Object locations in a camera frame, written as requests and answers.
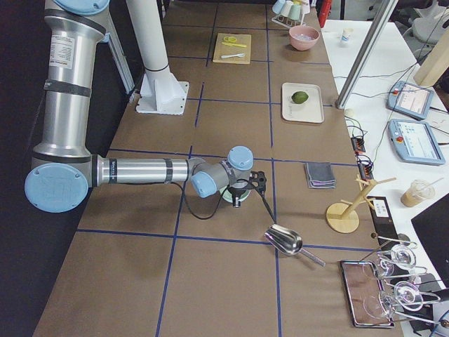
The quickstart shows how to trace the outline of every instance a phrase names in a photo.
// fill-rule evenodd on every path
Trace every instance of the white desk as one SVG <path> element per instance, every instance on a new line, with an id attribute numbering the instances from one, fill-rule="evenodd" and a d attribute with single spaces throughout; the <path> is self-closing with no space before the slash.
<path id="1" fill-rule="evenodd" d="M 349 40 L 348 46 L 342 47 L 340 45 L 340 37 L 343 28 L 347 27 L 353 28 L 354 32 Z M 334 77 L 346 77 L 348 75 L 369 28 L 370 22 L 347 20 L 326 21 L 326 25 L 322 29 L 322 32 L 326 49 L 328 51 L 330 64 L 333 67 Z M 380 40 L 375 46 L 374 51 L 369 57 L 369 60 L 362 72 L 362 76 L 393 74 L 400 70 L 406 70 L 415 62 L 415 58 L 397 30 L 395 24 L 388 23 Z M 400 78 L 404 81 L 415 83 L 413 75 L 418 69 L 419 65 L 412 68 L 402 78 L 401 76 L 403 72 L 390 77 L 360 78 L 353 92 L 364 95 L 386 93 Z M 335 78 L 335 83 L 339 92 L 341 91 L 344 82 L 345 79 L 343 78 Z M 403 114 L 399 114 L 397 112 L 392 113 L 391 110 L 387 109 L 386 99 L 387 94 L 380 95 L 375 98 L 364 98 L 353 94 L 350 96 L 346 104 L 347 109 L 353 109 L 354 118 L 361 123 L 362 129 L 368 132 L 365 136 L 365 147 L 366 154 L 372 160 L 376 157 L 375 150 L 380 143 L 382 132 L 387 125 L 387 122 L 390 119 L 410 119 Z M 437 95 L 434 95 L 431 106 L 444 109 L 444 106 Z M 427 121 L 431 125 L 435 125 L 435 121 L 443 119 L 445 119 L 446 123 L 448 123 L 449 114 L 431 111 Z M 448 135 L 436 130 L 433 130 L 433 132 L 439 143 L 446 143 L 449 141 Z M 449 147 L 442 146 L 441 149 L 446 161 L 449 161 Z M 404 233 L 413 241 L 420 244 L 410 219 L 449 192 L 448 168 L 448 163 L 442 166 L 429 166 L 408 164 L 399 161 L 395 150 L 391 145 L 391 141 L 389 140 L 388 133 L 385 131 L 382 142 L 380 143 L 377 151 L 373 175 L 376 180 L 384 180 L 391 177 L 396 177 L 397 180 L 378 185 L 371 194 L 384 196 L 387 198 L 394 224 L 396 226 L 396 231 L 398 233 Z M 445 178 L 435 185 L 436 196 L 433 200 L 424 201 L 412 208 L 402 205 L 400 197 L 403 192 L 407 190 L 411 181 L 420 178 L 433 182 L 441 177 Z M 440 279 L 421 245 L 417 249 L 416 254 L 417 265 L 423 265 L 429 268 L 429 272 L 432 273 L 436 279 Z M 408 336 L 410 333 L 410 326 L 407 328 L 404 324 L 403 330 L 404 334 Z"/>

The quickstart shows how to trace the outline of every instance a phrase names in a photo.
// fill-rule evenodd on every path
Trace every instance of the white tray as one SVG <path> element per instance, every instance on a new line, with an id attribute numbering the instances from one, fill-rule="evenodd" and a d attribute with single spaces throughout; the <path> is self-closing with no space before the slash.
<path id="1" fill-rule="evenodd" d="M 292 101 L 296 91 L 304 91 L 309 99 L 302 104 Z M 324 111 L 319 86 L 313 84 L 282 84 L 282 117 L 287 121 L 305 121 L 307 123 L 323 123 Z"/>

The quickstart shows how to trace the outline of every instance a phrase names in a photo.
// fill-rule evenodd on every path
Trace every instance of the wooden cutting board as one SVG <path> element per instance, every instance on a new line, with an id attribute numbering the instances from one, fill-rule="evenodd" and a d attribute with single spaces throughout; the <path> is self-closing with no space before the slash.
<path id="1" fill-rule="evenodd" d="M 224 42 L 224 37 L 235 37 L 237 41 L 236 44 L 245 44 L 246 47 L 238 46 L 225 46 L 222 44 Z M 245 53 L 242 58 L 221 58 L 222 55 L 233 55 Z M 249 65 L 251 60 L 251 35 L 250 34 L 229 34 L 229 33 L 218 33 L 217 41 L 215 43 L 215 52 L 213 54 L 213 62 L 217 63 L 234 63 L 237 65 Z"/>

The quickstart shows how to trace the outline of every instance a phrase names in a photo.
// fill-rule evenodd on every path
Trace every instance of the tablet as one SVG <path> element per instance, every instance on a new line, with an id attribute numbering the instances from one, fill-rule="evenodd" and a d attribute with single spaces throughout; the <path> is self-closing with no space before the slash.
<path id="1" fill-rule="evenodd" d="M 430 125 L 425 121 L 392 119 L 388 129 L 393 146 L 403 161 L 428 165 L 445 163 Z"/>
<path id="2" fill-rule="evenodd" d="M 423 120 L 429 113 L 433 96 L 434 92 L 429 89 L 399 81 L 388 95 L 387 106 L 401 114 Z"/>

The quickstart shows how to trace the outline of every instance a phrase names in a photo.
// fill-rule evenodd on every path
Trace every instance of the device screen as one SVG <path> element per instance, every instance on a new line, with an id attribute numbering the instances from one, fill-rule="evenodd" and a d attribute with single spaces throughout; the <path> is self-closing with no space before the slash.
<path id="1" fill-rule="evenodd" d="M 430 92 L 427 90 L 410 84 L 404 84 L 399 94 L 397 105 L 403 109 L 422 114 L 429 94 Z"/>
<path id="2" fill-rule="evenodd" d="M 410 157 L 440 159 L 424 124 L 402 121 L 398 125 Z"/>

